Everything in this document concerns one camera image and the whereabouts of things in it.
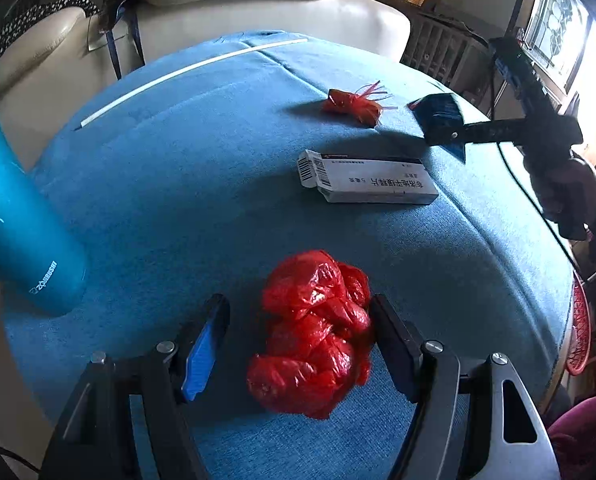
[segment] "blue tablecloth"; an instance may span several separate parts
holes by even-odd
[[[245,370],[264,347],[259,297],[289,254],[323,248],[359,266],[424,336],[458,354],[513,360],[534,399],[545,392],[570,311],[572,274],[495,146],[466,166],[425,148],[406,104],[448,91],[387,59],[309,38],[209,64],[80,121],[165,73],[283,32],[236,34],[166,56],[101,92],[62,129],[33,171],[83,241],[89,285],[50,319],[9,296],[5,323],[20,371],[56,420],[94,350],[114,357],[171,338],[213,292],[232,321],[204,394],[187,410],[215,479],[382,479],[412,406],[373,352],[369,383],[328,421],[267,413]],[[380,79],[394,94],[376,129],[319,111],[330,88]],[[485,117],[460,101],[467,121]],[[440,192],[427,206],[329,204],[300,186],[295,161],[320,152],[421,156]],[[520,155],[505,148],[528,186]]]

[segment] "purple fabric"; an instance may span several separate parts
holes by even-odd
[[[596,478],[596,397],[584,400],[548,428],[562,480]]]

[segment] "red basket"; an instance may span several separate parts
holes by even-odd
[[[571,375],[579,375],[584,371],[591,351],[591,320],[582,282],[575,273],[572,301],[574,304],[573,333],[569,355],[566,358],[566,369]]]

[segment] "white rod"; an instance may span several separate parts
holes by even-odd
[[[267,44],[258,45],[258,46],[250,46],[248,48],[243,48],[242,50],[236,50],[235,52],[230,52],[228,54],[222,54],[222,56],[212,57],[211,59],[205,59],[204,61],[194,63],[193,65],[185,66],[184,68],[175,70],[174,72],[170,72],[168,74],[165,74],[164,76],[158,77],[157,79],[154,79],[153,81],[149,81],[148,83],[146,83],[142,86],[139,86],[138,88],[126,93],[125,95],[118,97],[118,99],[116,99],[115,101],[110,102],[108,105],[100,108],[100,110],[92,113],[89,117],[87,117],[85,120],[83,120],[80,123],[80,127],[84,128],[85,126],[87,126],[87,124],[91,123],[91,121],[95,121],[97,118],[99,118],[103,114],[106,114],[112,108],[117,107],[119,104],[124,103],[128,99],[131,99],[132,97],[144,92],[145,90],[148,90],[149,88],[152,88],[153,86],[156,86],[157,84],[160,84],[168,79],[171,79],[172,77],[175,77],[180,74],[184,74],[185,72],[189,72],[190,70],[193,70],[195,68],[198,68],[198,67],[201,67],[204,65],[208,65],[209,63],[213,63],[215,61],[220,61],[222,59],[227,59],[229,57],[239,56],[240,54],[246,54],[248,52],[255,52],[256,50],[263,50],[265,48],[289,45],[289,44],[293,44],[293,43],[304,43],[305,41],[307,41],[307,38],[300,38],[299,40],[278,41],[277,43],[267,43]]]

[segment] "teal thermos bottle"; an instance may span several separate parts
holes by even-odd
[[[20,167],[0,129],[0,280],[56,316],[81,300],[82,245]]]

